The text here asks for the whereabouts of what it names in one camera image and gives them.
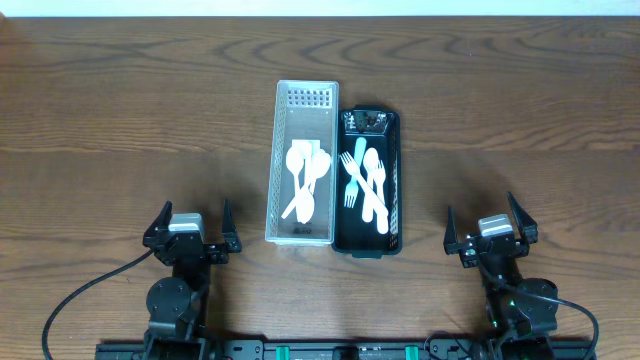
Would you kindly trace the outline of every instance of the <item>white plastic fork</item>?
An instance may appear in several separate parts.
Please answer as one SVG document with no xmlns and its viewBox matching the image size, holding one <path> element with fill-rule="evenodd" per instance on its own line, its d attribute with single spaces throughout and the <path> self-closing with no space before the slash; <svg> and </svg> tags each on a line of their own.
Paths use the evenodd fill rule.
<svg viewBox="0 0 640 360">
<path fill-rule="evenodd" d="M 380 198 L 378 198 L 378 195 L 373 191 L 373 189 L 367 185 L 367 182 L 360 174 L 360 167 L 356 164 L 356 161 L 353 160 L 351 154 L 348 152 L 340 154 L 340 160 L 342 160 L 342 165 L 344 165 L 344 168 L 347 170 L 349 175 L 356 177 L 356 180 L 358 181 L 358 184 L 360 184 L 364 193 L 371 198 L 371 205 L 373 205 L 373 208 L 378 215 L 389 216 L 389 210 L 387 210 L 387 207 L 384 206 L 382 201 L 380 201 Z"/>
</svg>

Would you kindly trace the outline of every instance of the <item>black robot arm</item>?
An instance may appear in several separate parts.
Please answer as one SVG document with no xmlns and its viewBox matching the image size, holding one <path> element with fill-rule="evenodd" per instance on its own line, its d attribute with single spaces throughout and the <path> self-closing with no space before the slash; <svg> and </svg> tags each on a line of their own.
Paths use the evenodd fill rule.
<svg viewBox="0 0 640 360">
<path fill-rule="evenodd" d="M 43 350 L 49 327 L 66 303 L 92 285 L 118 274 L 153 254 L 173 273 L 156 282 L 147 294 L 149 328 L 143 342 L 107 341 L 96 346 L 96 360 L 520 360 L 595 359 L 598 338 L 595 317 L 578 305 L 557 298 L 557 288 L 544 279 L 523 279 L 515 259 L 526 256 L 537 240 L 537 225 L 509 195 L 520 233 L 516 239 L 506 215 L 482 219 L 480 233 L 458 242 L 453 210 L 444 239 L 447 254 L 458 253 L 464 267 L 478 267 L 487 295 L 487 310 L 495 331 L 471 339 L 435 332 L 426 341 L 341 341 L 274 342 L 219 339 L 206 328 L 211 265 L 226 264 L 229 254 L 242 245 L 225 202 L 222 233 L 224 242 L 204 243 L 204 226 L 199 214 L 172 214 L 167 202 L 143 237 L 150 250 L 120 269 L 101 276 L 65 299 L 43 330 Z M 592 342 L 557 341 L 548 334 L 557 326 L 558 305 L 583 311 L 594 322 Z"/>
</svg>

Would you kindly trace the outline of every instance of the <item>mesh pattern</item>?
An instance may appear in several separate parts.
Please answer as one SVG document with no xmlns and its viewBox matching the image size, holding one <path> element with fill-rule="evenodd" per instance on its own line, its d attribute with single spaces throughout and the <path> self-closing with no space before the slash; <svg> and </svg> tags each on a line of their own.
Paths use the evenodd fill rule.
<svg viewBox="0 0 640 360">
<path fill-rule="evenodd" d="M 278 216 L 280 206 L 280 181 L 282 177 L 282 153 L 284 147 L 284 125 L 287 117 L 287 103 L 284 90 L 278 92 L 278 102 L 276 103 L 276 120 L 273 125 L 273 146 L 274 161 L 271 162 L 271 184 L 269 194 L 271 199 L 269 203 L 269 236 L 277 236 L 278 232 Z"/>
<path fill-rule="evenodd" d="M 289 107 L 316 107 L 329 109 L 333 106 L 332 90 L 309 90 L 290 88 L 287 91 Z"/>
<path fill-rule="evenodd" d="M 331 168 L 329 169 L 329 173 L 331 174 L 331 177 L 329 179 L 329 183 L 333 184 L 333 186 L 331 186 L 329 188 L 329 209 L 330 209 L 330 213 L 329 213 L 329 239 L 333 239 L 333 231 L 334 231 L 334 219 L 336 216 L 336 196 L 335 193 L 337 191 L 337 177 L 338 177 L 338 136 L 334 136 L 333 139 L 331 140 Z"/>
<path fill-rule="evenodd" d="M 392 234 L 398 234 L 398 159 L 393 162 L 393 208 L 391 209 L 391 219 L 389 230 Z"/>
</svg>

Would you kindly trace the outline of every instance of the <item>plastic fork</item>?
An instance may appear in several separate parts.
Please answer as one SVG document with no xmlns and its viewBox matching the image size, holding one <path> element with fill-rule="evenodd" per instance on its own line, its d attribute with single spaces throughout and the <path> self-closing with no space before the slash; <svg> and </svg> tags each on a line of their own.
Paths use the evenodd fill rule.
<svg viewBox="0 0 640 360">
<path fill-rule="evenodd" d="M 360 174 L 360 166 L 356 164 L 356 161 L 353 160 L 353 157 L 348 152 L 344 152 L 340 154 L 340 160 L 342 160 L 342 165 L 344 165 L 345 170 L 351 176 L 355 176 L 358 184 L 364 191 L 364 193 L 371 198 L 371 205 L 373 205 L 374 210 L 378 213 L 379 216 L 389 216 L 389 210 L 384 206 L 378 195 L 367 185 L 367 182 L 364 180 L 362 175 Z"/>
<path fill-rule="evenodd" d="M 367 139 L 359 137 L 356 139 L 356 147 L 353 151 L 356 164 L 358 167 L 362 164 L 362 158 L 364 158 L 364 150 L 367 148 Z M 358 198 L 358 180 L 355 177 L 351 177 L 351 181 L 344 188 L 344 207 L 353 208 Z"/>
</svg>

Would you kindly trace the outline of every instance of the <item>black wire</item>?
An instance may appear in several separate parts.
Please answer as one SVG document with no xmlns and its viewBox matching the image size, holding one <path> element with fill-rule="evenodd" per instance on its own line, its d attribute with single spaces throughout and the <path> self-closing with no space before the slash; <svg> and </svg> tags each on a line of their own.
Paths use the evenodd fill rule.
<svg viewBox="0 0 640 360">
<path fill-rule="evenodd" d="M 425 351 L 427 351 L 427 354 L 429 354 L 430 358 L 437 359 L 437 360 L 444 360 L 444 359 L 441 359 L 441 358 L 431 354 L 431 339 L 434 336 L 438 335 L 438 334 L 447 335 L 450 339 L 455 341 L 456 344 L 458 344 L 458 347 L 460 347 L 460 350 L 462 350 L 465 354 L 467 354 L 467 356 L 471 356 L 471 353 L 469 352 L 469 349 L 471 349 L 471 346 L 469 346 L 469 349 L 465 349 L 464 346 L 462 346 L 462 344 L 460 343 L 460 341 L 455 336 L 453 336 L 450 332 L 444 331 L 444 330 L 438 330 L 438 331 L 434 332 L 433 334 L 429 335 L 429 337 L 424 341 L 424 344 L 422 345 L 422 348 Z"/>
<path fill-rule="evenodd" d="M 83 291 L 87 290 L 88 288 L 92 287 L 93 285 L 106 280 L 110 277 L 112 277 L 113 275 L 117 275 L 125 270 L 128 270 L 136 265 L 138 265 L 142 260 L 148 258 L 151 254 L 153 254 L 153 250 L 149 250 L 146 253 L 144 253 L 144 255 L 140 256 L 139 258 L 133 260 L 132 262 L 128 263 L 127 265 L 124 265 L 120 268 L 117 268 L 115 270 L 113 270 L 112 272 L 108 273 L 108 274 L 104 274 L 102 276 L 100 276 L 97 279 L 91 280 L 88 283 L 84 284 L 82 287 L 80 287 L 78 290 L 74 291 L 71 293 L 71 295 L 67 296 L 66 299 L 62 300 L 62 302 L 60 303 L 60 305 L 58 305 L 58 307 L 55 308 L 55 310 L 53 310 L 53 312 L 51 313 L 51 315 L 49 316 L 49 319 L 47 319 L 47 323 L 44 324 L 44 329 L 42 329 L 42 352 L 44 353 L 44 358 L 46 360 L 53 360 L 53 358 L 51 357 L 51 352 L 49 352 L 49 341 L 48 341 L 48 337 L 49 337 L 49 329 L 51 328 L 51 324 L 53 324 L 53 320 L 56 318 L 56 316 L 58 315 L 58 313 L 60 312 L 60 310 L 62 310 L 63 307 L 65 307 L 65 305 L 67 305 L 69 303 L 69 301 L 73 300 L 73 298 L 75 298 L 76 296 L 80 295 Z"/>
<path fill-rule="evenodd" d="M 542 300 L 552 304 L 564 305 L 572 309 L 578 310 L 581 313 L 587 315 L 587 317 L 589 318 L 589 320 L 591 320 L 591 323 L 593 324 L 593 338 L 591 339 L 591 345 L 589 345 L 589 350 L 587 351 L 587 354 L 583 359 L 589 360 L 595 355 L 596 345 L 598 344 L 598 338 L 600 337 L 600 326 L 598 325 L 598 320 L 596 319 L 596 317 L 589 310 L 583 308 L 578 304 L 572 303 L 571 301 L 562 300 L 562 299 L 553 299 L 546 296 L 531 294 L 526 291 L 515 288 L 511 285 L 506 284 L 503 280 L 499 280 L 495 276 L 491 275 L 489 271 L 487 271 L 487 269 L 484 267 L 481 261 L 478 262 L 478 264 L 479 264 L 478 267 L 480 268 L 480 272 L 482 273 L 482 275 L 484 275 L 490 282 L 494 283 L 498 287 L 509 290 L 518 295 L 530 297 L 532 299 Z"/>
</svg>

